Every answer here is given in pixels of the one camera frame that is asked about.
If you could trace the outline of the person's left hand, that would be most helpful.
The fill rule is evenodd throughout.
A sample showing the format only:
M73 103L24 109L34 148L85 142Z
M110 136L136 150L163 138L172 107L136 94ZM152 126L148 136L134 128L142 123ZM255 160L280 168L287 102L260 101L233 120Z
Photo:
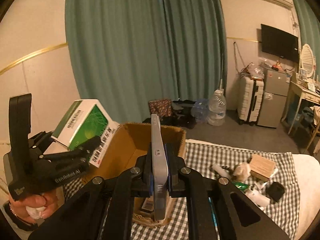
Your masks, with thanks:
M8 194L8 197L13 213L23 221L31 224L35 224L36 220L29 216L26 206L33 208L45 207L40 214L40 217L43 219L50 217L59 208L56 189L41 195L29 195L27 198L19 201L14 201L10 194Z

